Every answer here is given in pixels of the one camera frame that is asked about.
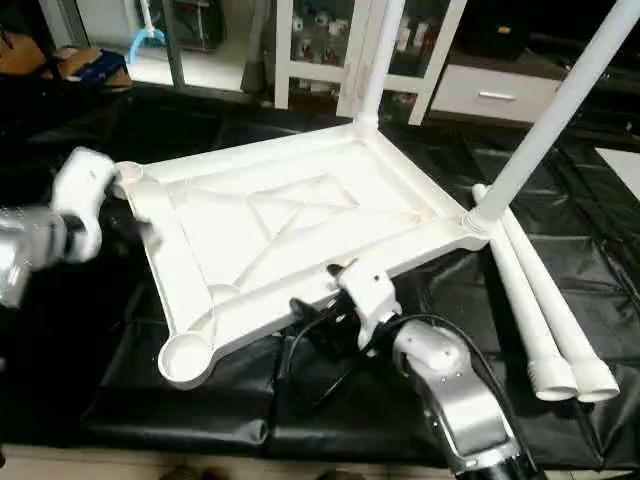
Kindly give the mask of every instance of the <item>cabinet drawer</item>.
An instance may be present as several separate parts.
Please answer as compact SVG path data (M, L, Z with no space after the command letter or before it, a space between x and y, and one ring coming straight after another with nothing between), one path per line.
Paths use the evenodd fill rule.
M449 65L431 108L535 122L559 85L556 80Z

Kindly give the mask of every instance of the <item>black cable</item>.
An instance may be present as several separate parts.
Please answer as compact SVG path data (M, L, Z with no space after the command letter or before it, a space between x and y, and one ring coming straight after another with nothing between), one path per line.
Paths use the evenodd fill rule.
M300 391L297 388L295 383L295 376L292 373L293 369L293 358L295 356L298 345L302 341L302 339L307 336L307 334L314 328L321 325L327 318L325 316L320 316L307 324L300 333L296 336L291 345L291 349L289 350L289 355L287 355L287 359L285 361L284 367L284 375L285 379L289 383L289 388L292 393L294 393L298 398L296 400L300 400L302 395L300 395ZM389 337L391 334L397 333L400 327L402 327L407 322L417 320L421 322L425 322L430 324L433 327L441 327L445 328L449 331L452 331L456 335L458 335L464 343L467 345L469 350L473 353L473 355L477 358L477 360L482 365L482 369L484 373L488 377L490 382L490 388L496 396L498 403L502 407L505 417L509 422L509 425L513 429L514 435L518 439L518 443L522 448L523 453L526 455L529 460L529 465L537 471L537 467L535 462L533 461L533 455L528 447L527 442L524 441L524 434L522 433L522 428L520 427L520 423L517 420L515 412L511 407L511 403L508 400L508 397L502 388L502 384L496 377L493 369L489 365L489 362L485 358L484 354L480 351L478 346L473 342L471 337L467 335L460 327L458 327L455 323L447 320L441 315L435 313L416 313L405 316L398 316L391 318L386 323L379 324L378 328L374 331L374 334L371 337L371 340L364 346L364 348L359 352L359 354L354 358L351 365L349 365L343 373L315 400L308 403L306 405L306 409L304 408L304 402L295 401L292 402L297 408L299 408L302 412L311 413L315 411L317 408L322 406L329 398L331 398L346 382L346 380L353 375L367 360L370 360L372 357L369 357L369 352L372 351L375 347L380 345L380 343Z

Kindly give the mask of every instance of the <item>blue object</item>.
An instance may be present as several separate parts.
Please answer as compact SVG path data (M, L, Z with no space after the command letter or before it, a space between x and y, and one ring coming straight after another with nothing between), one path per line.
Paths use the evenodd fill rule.
M135 38L133 39L133 43L131 44L131 48L129 49L129 64L133 65L136 61L136 52L138 48L140 48L140 44L144 41L145 38L157 38L160 40L162 44L165 44L164 33L158 30L157 28L153 31L149 31L147 28L141 28L136 33Z

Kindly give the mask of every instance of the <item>white cabinet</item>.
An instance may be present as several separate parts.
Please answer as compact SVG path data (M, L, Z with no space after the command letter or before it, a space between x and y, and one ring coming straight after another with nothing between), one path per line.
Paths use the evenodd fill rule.
M386 108L397 108L406 113L404 121L422 122L465 4L466 0L406 1L386 78L383 116ZM290 94L308 93L333 97L337 115L355 116L384 10L383 0L278 0L276 108L289 108Z
M332 2L342 10L334 13L325 11L320 1L277 1L276 108L289 107L290 90L307 90L310 95L335 97L336 115L352 114L357 67L372 4L373 0Z
M559 86L558 80L449 65L431 110L533 123Z

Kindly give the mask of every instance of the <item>glass cabinet door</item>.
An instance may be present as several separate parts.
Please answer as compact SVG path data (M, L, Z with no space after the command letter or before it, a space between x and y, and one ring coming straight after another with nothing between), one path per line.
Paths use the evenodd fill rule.
M423 78L449 0L406 0L389 73Z
M354 0L294 0L291 60L344 67Z
M374 0L279 0L276 108L349 115Z
M385 79L385 93L379 111L381 119L413 125L421 123L466 2L406 0ZM357 114L364 98L385 4L385 1L375 2L369 14L352 116Z

